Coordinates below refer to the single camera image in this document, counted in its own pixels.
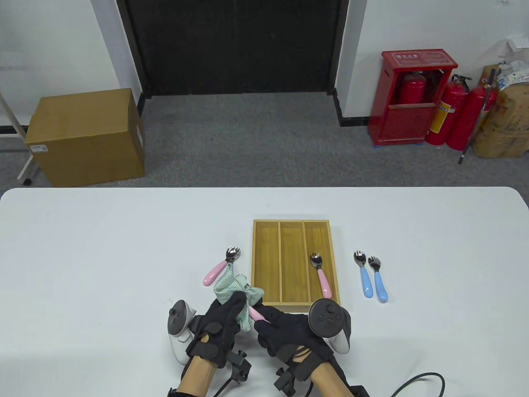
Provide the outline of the person's left hand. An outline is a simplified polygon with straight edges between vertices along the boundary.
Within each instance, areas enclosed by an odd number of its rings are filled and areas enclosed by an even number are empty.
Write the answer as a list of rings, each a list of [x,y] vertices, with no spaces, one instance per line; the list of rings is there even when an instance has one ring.
[[[246,295],[242,291],[234,292],[225,303],[216,299],[206,314],[196,316],[191,322],[193,340],[186,349],[187,355],[191,359],[198,356],[223,368],[235,336],[241,330],[237,316],[245,306]]]

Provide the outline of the person's right hand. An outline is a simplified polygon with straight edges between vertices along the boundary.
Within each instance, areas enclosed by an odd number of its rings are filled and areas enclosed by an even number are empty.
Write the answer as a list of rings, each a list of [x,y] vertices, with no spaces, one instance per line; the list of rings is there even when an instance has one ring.
[[[259,344],[288,365],[297,380],[307,380],[318,368],[336,371],[333,350],[312,331],[306,314],[288,314],[262,304],[255,310],[264,317],[254,323]]]

